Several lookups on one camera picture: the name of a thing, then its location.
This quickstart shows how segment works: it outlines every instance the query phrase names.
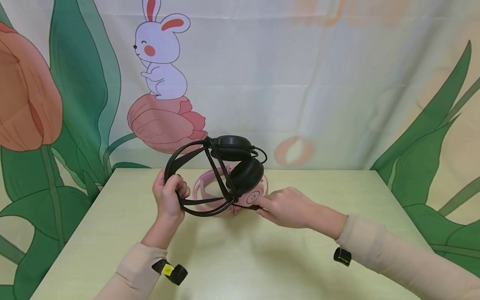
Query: table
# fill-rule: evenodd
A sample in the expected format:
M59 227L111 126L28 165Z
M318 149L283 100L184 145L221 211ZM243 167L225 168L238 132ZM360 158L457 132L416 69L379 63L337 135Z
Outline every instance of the table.
M185 169L180 174L192 185L203 171ZM32 300L88 300L100 291L155 219L151 185L158 172L114 172ZM370 217L411 243L430 249L375 171L265 173L271 191L294 186L316 202ZM253 211L241 211L236 217L187 214L169 248L168 260L186 267L189 275L179 287L161 277L149 299L418 299L356 262L350 267L334 262L336 248L333 240L312 230L281 228Z

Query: black headphones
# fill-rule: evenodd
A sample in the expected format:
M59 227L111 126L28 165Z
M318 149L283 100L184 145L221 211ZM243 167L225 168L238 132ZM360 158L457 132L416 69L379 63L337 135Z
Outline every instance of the black headphones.
M202 147L177 158L183 150L192 145L202 145ZM256 159L258 152L256 152L255 149L260 150L264 154L265 160L263 162L260 162ZM165 182L167 182L167 180L173 176L178 169L180 169L189 160L200 154L202 151L205 151L205 154L207 155L208 161L210 162L212 170L215 173L215 178L220 186L223 197L203 200L187 200L182 199L177 191L177 196L179 198L180 207L182 210L194 216L214 216L220 214L231 205L251 210L259 209L260 206L258 205L244 207L235 204L238 202L239 197L252 190L260 182L264 175L263 163L267 161L267 154L265 151L252 146L249 140L241 136L222 135L214 139L207 136L203 140L191 142L181 147L172 154L167 162L167 166L165 167ZM227 182L226 187L212 158L216 158L220 164ZM230 174L228 174L227 168L225 167L223 161L239 161L240 163L233 168ZM225 199L225 203L206 212L198 212L185 207L186 205L205 204L221 199Z

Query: cartoon rabbit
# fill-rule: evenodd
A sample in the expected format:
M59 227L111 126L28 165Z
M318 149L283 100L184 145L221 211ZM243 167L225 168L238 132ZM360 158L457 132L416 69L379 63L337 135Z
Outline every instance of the cartoon rabbit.
M146 22L135 33L135 53L147 68L140 74L146 78L151 95L157 100L177 99L187 92L187 79L172 63L180 56L176 33L190 28L187 16L174 13L156 22L161 0L143 0Z

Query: headphone ear cup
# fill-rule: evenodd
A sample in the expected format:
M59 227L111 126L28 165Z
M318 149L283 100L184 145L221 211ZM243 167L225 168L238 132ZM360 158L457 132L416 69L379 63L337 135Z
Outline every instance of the headphone ear cup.
M214 139L218 148L219 157L212 150L213 158L225 161L243 161L252 157L252 144L244 137L236 135L222 135Z
M251 191L262 180L264 175L264 166L253 157L241 161L230 172L229 177L235 187L238 196Z

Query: flower stem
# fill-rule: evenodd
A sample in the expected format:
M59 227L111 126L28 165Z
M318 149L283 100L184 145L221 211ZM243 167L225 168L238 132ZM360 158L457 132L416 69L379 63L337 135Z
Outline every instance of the flower stem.
M480 192L480 177L477 177L472 182L467 184L463 189L461 189L455 196L453 196L447 203L445 203L442 208L438 210L438 213L442 216L448 216L450 213L455 211L465 202L467 202L471 197L475 196Z
M112 154L113 150L117 149L121 144L128 142L129 140L133 140L137 136L134 133L129 133L118 140L114 141L108 148L105 150L105 153L103 154L103 168L105 169L105 174L108 177L110 177L111 174L111 168L108 167L108 159L110 158L110 154Z
M19 264L25 253L0 234L0 255L14 264Z
M445 246L445 245L430 245L430 247L435 251L480 258L480 251L478 250L465 249L465 248L454 247L454 246Z
M53 164L55 161L52 160L52 149L50 145L43 145L40 147L42 152L43 162L45 164L45 171L47 172L48 185L50 189L50 197L52 198L53 204L53 215L55 216L55 225L57 228L57 234L59 236L60 251L62 251L65 246L65 238L63 236L63 223L61 216L61 206L60 206L60 197L57 190L57 185L55 184L55 173Z

